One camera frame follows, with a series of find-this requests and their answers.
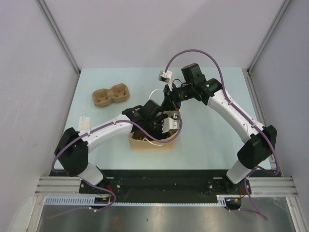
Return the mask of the brown paper bag white handles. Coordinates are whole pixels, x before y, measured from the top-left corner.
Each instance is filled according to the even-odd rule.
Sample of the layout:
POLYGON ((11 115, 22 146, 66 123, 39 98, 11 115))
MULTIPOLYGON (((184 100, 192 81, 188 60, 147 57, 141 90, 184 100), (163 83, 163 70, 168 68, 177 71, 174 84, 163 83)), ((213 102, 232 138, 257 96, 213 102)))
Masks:
POLYGON ((163 111, 161 105, 149 97, 144 105, 130 108, 126 115, 134 123, 128 138, 133 150, 163 151, 172 150, 174 148, 175 140, 182 126, 179 111, 163 111), (147 127, 150 123, 163 122, 165 118, 173 116, 174 113, 179 114, 178 121, 180 127, 178 130, 170 130, 171 136, 169 138, 158 140, 147 132, 147 127))

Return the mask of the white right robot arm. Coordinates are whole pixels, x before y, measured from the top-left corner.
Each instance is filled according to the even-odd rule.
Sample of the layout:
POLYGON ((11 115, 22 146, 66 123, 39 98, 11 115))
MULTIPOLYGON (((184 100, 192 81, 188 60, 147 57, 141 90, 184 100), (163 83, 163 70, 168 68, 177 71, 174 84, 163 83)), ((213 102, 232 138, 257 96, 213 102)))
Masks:
POLYGON ((250 117, 223 91, 217 79, 207 80, 198 64, 193 63, 181 69, 185 82, 177 87, 171 71, 161 71, 158 79, 165 82, 162 107, 165 111, 179 110, 181 103, 196 99, 216 111, 238 134, 243 147, 237 153, 237 161, 227 171, 223 189, 234 194, 242 181, 255 167, 272 155, 277 139, 277 130, 266 127, 250 117))

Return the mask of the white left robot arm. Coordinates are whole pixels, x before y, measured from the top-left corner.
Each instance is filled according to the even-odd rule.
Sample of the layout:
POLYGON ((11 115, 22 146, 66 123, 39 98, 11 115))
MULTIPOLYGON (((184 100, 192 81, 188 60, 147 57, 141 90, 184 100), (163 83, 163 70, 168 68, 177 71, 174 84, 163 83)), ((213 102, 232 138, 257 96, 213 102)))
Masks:
POLYGON ((62 169, 52 167, 52 170, 70 177, 79 177, 90 183, 94 192, 102 193, 107 182, 99 168, 90 163, 89 153, 111 138, 130 135, 136 131, 143 132, 143 142, 163 146, 174 140, 180 127, 181 121, 177 113, 148 100, 145 105, 127 108, 96 127, 86 130, 75 130, 73 127, 66 129, 54 151, 54 161, 59 162, 62 169))

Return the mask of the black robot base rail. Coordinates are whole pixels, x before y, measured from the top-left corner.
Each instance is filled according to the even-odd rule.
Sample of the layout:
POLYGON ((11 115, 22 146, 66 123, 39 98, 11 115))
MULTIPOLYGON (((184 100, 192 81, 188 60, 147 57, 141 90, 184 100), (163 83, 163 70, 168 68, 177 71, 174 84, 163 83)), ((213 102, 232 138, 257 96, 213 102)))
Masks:
POLYGON ((117 203, 215 203, 217 195, 244 196, 250 185, 233 184, 226 170, 104 170, 99 189, 82 181, 78 192, 103 195, 103 189, 116 195, 117 203))

